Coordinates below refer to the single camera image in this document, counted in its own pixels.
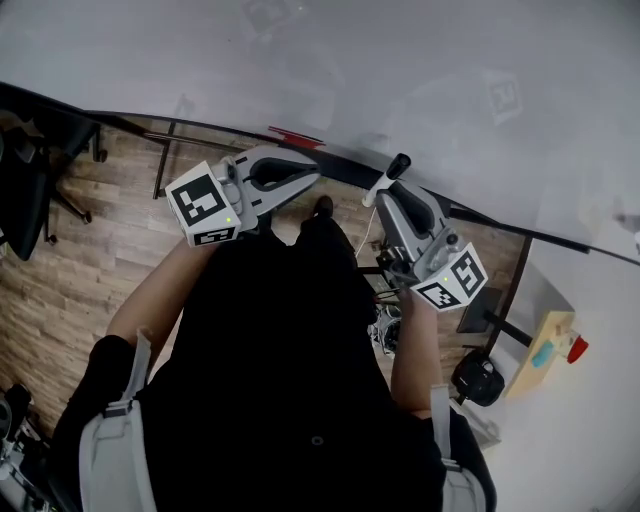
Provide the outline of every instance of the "white surface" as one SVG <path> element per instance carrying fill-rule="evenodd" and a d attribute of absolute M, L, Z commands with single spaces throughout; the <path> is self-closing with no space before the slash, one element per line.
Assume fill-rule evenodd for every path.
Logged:
<path fill-rule="evenodd" d="M 497 220 L 638 257 L 631 0 L 5 0 L 0 81 L 304 133 Z"/>
<path fill-rule="evenodd" d="M 629 482 L 625 495 L 640 493 L 640 272 L 543 242 L 534 242 L 526 271 L 508 320 L 526 328 L 547 305 L 559 307 L 551 282 L 574 307 L 574 327 L 590 346 L 573 365 L 556 360 L 527 395 L 489 408 L 465 402 L 499 427 L 502 442 L 487 455 L 498 510 L 617 510 L 606 507 Z"/>

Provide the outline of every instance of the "cable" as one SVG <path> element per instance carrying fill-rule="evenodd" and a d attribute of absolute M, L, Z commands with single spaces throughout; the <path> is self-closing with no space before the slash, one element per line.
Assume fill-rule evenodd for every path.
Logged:
<path fill-rule="evenodd" d="M 371 231 L 371 224 L 373 223 L 373 216 L 376 214 L 376 210 L 377 209 L 378 208 L 374 208 L 373 212 L 371 212 L 371 218 L 369 219 L 369 226 L 367 227 L 367 234 L 364 235 L 364 240 L 362 240 L 362 243 L 360 244 L 360 247 L 358 247 L 358 250 L 356 251 L 356 258 L 358 257 L 358 254 L 360 254 L 360 251 L 364 247 L 364 244 L 367 241 L 367 238 L 369 238 L 369 232 Z"/>

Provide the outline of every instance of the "person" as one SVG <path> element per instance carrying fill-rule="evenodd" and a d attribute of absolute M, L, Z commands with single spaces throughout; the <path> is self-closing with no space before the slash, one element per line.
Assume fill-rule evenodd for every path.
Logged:
<path fill-rule="evenodd" d="M 385 492 L 440 510 L 445 468 L 430 389 L 443 383 L 436 312 L 410 291 L 391 386 L 367 326 L 372 289 L 327 196 L 293 246 L 270 230 L 226 244 L 180 242 L 138 286 L 89 357 L 56 427 L 51 467 L 80 508 L 82 429 L 119 400 L 143 329 L 170 359 L 137 395 L 157 510 L 360 503 Z M 451 411 L 452 456 L 496 493 L 467 421 Z"/>

